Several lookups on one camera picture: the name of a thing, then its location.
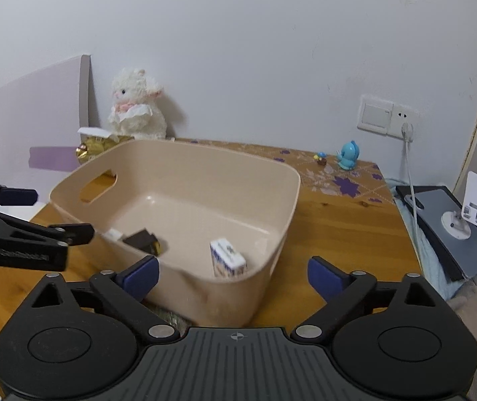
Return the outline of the small dark box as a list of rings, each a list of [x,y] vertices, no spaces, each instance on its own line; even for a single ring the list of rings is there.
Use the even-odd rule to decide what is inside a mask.
[[[163,252],[163,245],[158,240],[158,237],[147,229],[142,229],[133,235],[129,235],[123,238],[122,241],[124,244],[130,245],[130,247],[138,249],[145,254],[159,256]]]

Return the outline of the purple white headboard panel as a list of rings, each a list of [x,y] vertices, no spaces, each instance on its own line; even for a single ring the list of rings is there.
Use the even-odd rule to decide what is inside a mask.
[[[0,88],[0,184],[32,188],[38,201],[78,167],[89,125],[91,58],[80,55]]]

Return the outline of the light blue knitted cloth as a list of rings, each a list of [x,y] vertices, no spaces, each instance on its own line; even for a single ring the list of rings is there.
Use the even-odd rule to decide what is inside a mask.
[[[410,236],[413,249],[416,251],[423,276],[444,300],[451,299],[462,285],[462,281],[450,281],[423,230],[415,229],[412,211],[406,207],[396,192],[392,194]]]

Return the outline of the white blue tissue pack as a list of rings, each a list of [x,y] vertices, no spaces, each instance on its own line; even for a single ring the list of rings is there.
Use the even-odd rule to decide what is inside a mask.
[[[211,241],[209,248],[216,277],[234,278],[246,272],[245,257],[226,238]]]

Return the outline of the floral purple table mat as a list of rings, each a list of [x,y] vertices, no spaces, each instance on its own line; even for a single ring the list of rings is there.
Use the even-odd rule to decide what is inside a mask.
[[[359,159],[354,169],[346,171],[338,166],[337,158],[333,155],[328,155],[324,162],[317,163],[316,153],[312,151],[205,139],[178,141],[227,148],[285,163],[299,173],[302,186],[312,192],[353,198],[373,205],[394,204],[383,173],[373,162]]]

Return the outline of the gold snack bag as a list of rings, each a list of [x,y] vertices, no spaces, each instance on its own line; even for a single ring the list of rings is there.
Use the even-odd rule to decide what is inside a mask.
[[[83,139],[81,145],[75,150],[77,160],[80,164],[84,164],[89,160],[98,157],[100,154],[116,147],[120,143],[132,140],[131,136],[117,136],[112,135],[110,137],[98,137],[98,136],[86,136]]]

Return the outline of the beige plastic storage basket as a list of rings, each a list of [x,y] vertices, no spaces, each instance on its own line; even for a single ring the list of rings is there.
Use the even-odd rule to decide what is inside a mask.
[[[135,140],[74,170],[50,194],[63,220],[95,231],[90,256],[119,272],[143,257],[123,238],[163,245],[149,300],[200,326],[242,327],[265,294],[300,192],[298,172],[265,157],[198,144]],[[247,270],[216,277],[209,243],[226,238]]]

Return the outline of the dark grey laptop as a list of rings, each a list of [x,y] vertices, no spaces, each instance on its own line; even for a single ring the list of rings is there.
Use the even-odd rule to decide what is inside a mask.
[[[443,186],[398,185],[396,194],[416,214],[442,269],[451,281],[477,275],[477,226],[462,217],[460,203]]]

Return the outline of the blue bird figurine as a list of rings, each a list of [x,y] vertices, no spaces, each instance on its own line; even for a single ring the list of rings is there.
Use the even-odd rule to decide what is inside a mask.
[[[353,170],[360,155],[360,149],[354,140],[343,145],[337,153],[338,166],[343,170]]]

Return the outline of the white phone stand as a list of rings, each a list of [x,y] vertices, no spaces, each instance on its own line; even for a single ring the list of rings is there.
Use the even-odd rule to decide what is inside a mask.
[[[467,175],[462,206],[457,211],[447,211],[441,216],[445,231],[455,239],[470,239],[471,226],[477,227],[477,174]]]

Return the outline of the white plush lamb toy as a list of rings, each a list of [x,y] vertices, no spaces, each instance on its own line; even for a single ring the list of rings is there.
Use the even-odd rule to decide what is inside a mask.
[[[112,80],[111,128],[134,139],[166,139],[167,121],[157,99],[163,88],[143,69],[122,69]]]

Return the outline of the white wall switch socket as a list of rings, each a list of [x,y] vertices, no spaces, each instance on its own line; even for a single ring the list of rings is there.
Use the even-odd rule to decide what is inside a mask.
[[[420,120],[419,112],[407,106],[363,95],[358,111],[357,128],[395,139],[404,139],[402,129],[413,130],[414,134]]]

